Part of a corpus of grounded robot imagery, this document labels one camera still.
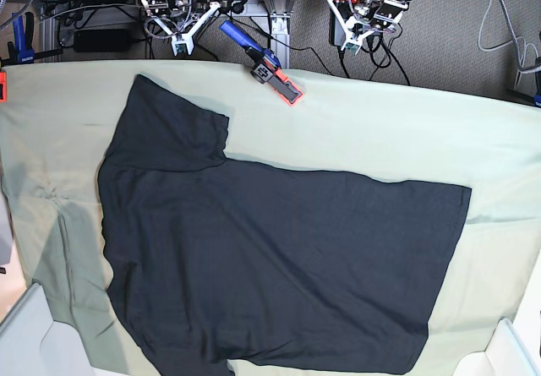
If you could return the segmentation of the white bin at left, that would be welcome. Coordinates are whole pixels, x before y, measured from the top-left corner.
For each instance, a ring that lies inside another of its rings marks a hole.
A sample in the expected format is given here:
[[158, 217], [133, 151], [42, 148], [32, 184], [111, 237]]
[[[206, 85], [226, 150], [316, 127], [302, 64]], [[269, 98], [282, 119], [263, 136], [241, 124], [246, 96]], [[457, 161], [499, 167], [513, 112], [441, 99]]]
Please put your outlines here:
[[1, 323], [1, 376], [92, 375], [79, 332], [52, 318], [33, 284]]

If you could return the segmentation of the aluminium frame column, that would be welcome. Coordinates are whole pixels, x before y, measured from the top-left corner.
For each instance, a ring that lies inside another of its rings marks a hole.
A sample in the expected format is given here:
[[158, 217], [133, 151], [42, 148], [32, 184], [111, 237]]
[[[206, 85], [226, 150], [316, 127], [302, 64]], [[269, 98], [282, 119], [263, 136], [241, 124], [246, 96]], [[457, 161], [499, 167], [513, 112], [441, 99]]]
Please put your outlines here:
[[295, 0], [248, 0], [241, 17], [252, 19], [270, 35], [270, 49], [278, 56], [283, 68], [290, 66], [290, 32], [292, 7]]

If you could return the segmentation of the dark navy T-shirt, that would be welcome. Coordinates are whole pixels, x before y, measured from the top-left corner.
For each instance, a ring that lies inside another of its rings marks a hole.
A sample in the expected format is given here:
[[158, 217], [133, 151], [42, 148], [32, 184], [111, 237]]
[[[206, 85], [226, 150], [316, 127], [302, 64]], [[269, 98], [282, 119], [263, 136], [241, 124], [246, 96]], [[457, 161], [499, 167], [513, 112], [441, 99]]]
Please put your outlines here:
[[122, 326], [163, 375], [409, 372], [470, 189], [232, 160], [228, 125], [135, 78], [97, 178]]

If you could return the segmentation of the orange clamp pad left edge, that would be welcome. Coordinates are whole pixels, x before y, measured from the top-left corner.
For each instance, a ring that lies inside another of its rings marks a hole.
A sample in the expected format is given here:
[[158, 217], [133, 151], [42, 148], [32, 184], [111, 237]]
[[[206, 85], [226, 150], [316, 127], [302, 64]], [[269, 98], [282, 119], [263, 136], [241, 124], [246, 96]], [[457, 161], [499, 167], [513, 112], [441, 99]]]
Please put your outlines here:
[[0, 72], [0, 102], [4, 103], [7, 100], [7, 75], [5, 72]]

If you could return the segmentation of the white bin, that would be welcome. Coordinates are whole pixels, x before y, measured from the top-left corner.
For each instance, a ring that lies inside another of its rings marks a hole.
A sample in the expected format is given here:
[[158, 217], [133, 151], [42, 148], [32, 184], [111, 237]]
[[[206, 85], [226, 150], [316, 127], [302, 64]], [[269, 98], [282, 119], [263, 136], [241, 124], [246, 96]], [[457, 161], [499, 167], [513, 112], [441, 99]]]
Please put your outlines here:
[[502, 319], [484, 351], [466, 355], [453, 376], [540, 376], [540, 321]]
[[52, 318], [33, 284], [1, 323], [1, 376], [92, 375], [79, 332]]

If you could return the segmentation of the blue clamp at left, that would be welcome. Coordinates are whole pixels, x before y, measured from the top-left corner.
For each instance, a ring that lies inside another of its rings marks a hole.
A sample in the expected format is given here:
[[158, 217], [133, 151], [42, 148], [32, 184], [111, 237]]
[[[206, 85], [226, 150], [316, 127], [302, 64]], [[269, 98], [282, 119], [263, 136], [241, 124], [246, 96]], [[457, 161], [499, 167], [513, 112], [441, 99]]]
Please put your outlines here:
[[1, 60], [2, 66], [30, 64], [36, 60], [47, 59], [63, 54], [63, 49], [36, 52], [33, 49], [35, 30], [34, 14], [26, 12], [25, 16], [17, 16], [13, 22], [14, 41], [8, 42], [8, 57]]

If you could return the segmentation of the black power brick left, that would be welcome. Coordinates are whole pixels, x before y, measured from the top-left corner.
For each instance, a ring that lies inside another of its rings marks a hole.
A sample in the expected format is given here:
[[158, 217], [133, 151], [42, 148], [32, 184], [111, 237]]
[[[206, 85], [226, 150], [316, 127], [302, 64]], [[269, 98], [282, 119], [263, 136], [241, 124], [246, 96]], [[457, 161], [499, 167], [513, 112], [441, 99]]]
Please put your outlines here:
[[132, 45], [129, 30], [78, 30], [73, 49], [80, 53], [126, 52]]

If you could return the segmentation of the white bin at right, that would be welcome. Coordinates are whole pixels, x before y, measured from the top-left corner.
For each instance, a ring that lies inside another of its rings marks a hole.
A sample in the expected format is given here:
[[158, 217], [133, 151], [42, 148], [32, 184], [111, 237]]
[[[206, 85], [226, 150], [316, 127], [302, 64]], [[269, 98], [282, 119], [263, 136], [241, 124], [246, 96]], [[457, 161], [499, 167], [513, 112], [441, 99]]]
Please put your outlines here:
[[502, 319], [484, 351], [466, 355], [453, 376], [540, 376], [540, 321]]

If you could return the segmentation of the blue orange bar clamp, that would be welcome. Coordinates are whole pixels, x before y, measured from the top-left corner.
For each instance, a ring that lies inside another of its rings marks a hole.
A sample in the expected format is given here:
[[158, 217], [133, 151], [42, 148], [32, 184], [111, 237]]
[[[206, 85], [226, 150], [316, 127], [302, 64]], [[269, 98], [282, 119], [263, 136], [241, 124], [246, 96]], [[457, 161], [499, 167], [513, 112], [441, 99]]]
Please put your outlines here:
[[220, 30], [241, 46], [253, 60], [250, 74], [258, 82], [269, 85], [289, 106], [301, 100], [303, 92], [282, 72], [281, 63], [273, 51], [261, 47], [232, 21], [224, 21]]

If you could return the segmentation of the light green table cloth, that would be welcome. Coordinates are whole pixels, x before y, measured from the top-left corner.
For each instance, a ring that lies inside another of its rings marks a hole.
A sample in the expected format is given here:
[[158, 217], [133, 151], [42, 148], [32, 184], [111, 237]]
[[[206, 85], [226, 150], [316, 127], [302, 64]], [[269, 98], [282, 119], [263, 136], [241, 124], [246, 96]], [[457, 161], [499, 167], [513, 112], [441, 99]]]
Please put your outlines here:
[[230, 118], [226, 153], [296, 170], [358, 172], [472, 189], [462, 238], [429, 321], [416, 375], [452, 375], [502, 319], [540, 321], [540, 112], [438, 90], [293, 70], [288, 106], [229, 63], [43, 63], [7, 71], [1, 106], [1, 211], [17, 253], [2, 287], [45, 289], [81, 334], [91, 364], [152, 375], [107, 302], [96, 174], [142, 74]]

